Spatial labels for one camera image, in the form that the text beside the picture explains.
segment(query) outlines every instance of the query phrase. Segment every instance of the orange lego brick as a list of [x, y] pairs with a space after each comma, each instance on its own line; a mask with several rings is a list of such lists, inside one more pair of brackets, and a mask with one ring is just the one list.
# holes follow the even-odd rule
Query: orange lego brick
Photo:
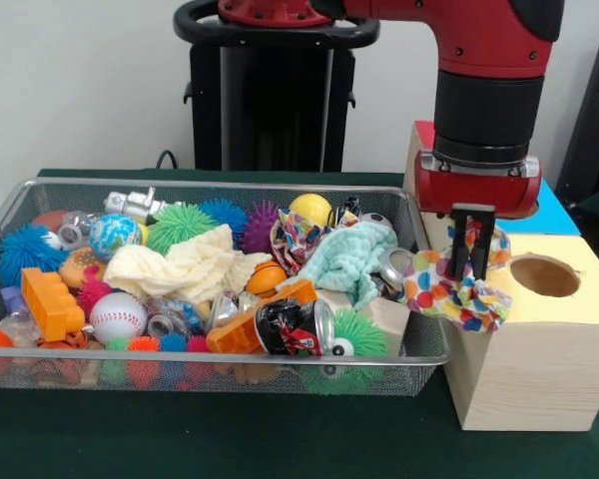
[[23, 269], [22, 295], [46, 342], [62, 341], [84, 326], [84, 311], [57, 272]]
[[212, 352], [233, 354], [264, 354], [256, 332], [255, 314], [258, 308], [278, 299], [294, 298], [300, 304], [315, 301], [317, 293], [312, 282], [302, 279], [283, 287], [278, 294], [258, 301], [255, 307], [239, 312], [226, 326], [216, 327], [207, 335], [207, 348]]

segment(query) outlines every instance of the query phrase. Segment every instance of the green spiky ball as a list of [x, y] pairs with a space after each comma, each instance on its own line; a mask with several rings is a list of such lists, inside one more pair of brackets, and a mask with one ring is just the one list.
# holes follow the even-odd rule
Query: green spiky ball
[[170, 205], [154, 215], [156, 223], [149, 226], [147, 247], [160, 254], [169, 252], [173, 244], [190, 240], [218, 226], [197, 205]]
[[[129, 349], [129, 339], [115, 337], [107, 343], [108, 351], [126, 351]], [[129, 380], [127, 376], [127, 361], [108, 359], [102, 362], [100, 378], [112, 386], [122, 386]]]
[[[386, 335], [372, 319], [354, 309], [338, 309], [334, 318], [334, 354], [386, 356]], [[384, 373], [383, 367], [300, 366], [299, 376], [310, 393], [364, 394]]]

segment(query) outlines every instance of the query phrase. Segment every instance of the mint green cloth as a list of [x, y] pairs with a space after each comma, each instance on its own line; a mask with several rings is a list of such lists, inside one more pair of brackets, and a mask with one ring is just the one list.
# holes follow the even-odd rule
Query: mint green cloth
[[395, 232], [384, 225], [362, 222], [326, 235], [298, 275], [279, 287], [309, 279], [316, 288], [348, 294], [355, 309], [363, 309], [379, 295], [370, 277], [379, 271], [379, 257], [397, 246]]

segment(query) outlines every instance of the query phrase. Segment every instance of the purple spiky ball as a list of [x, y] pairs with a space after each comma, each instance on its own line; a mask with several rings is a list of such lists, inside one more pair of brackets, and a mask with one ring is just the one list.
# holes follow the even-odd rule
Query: purple spiky ball
[[253, 211], [249, 212], [240, 248], [246, 254], [252, 252], [272, 253], [271, 228], [278, 220], [278, 207], [267, 200], [261, 204], [253, 203]]

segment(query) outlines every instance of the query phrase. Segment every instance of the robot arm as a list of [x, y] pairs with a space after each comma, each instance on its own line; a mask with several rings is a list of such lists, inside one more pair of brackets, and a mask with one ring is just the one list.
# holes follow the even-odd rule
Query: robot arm
[[[420, 209], [484, 224], [473, 268], [485, 277], [495, 217], [530, 215], [541, 184], [528, 157], [543, 75], [557, 40], [564, 0], [311, 0], [331, 18], [419, 21], [439, 49], [435, 142], [415, 165]], [[467, 260], [453, 244], [453, 272]]]

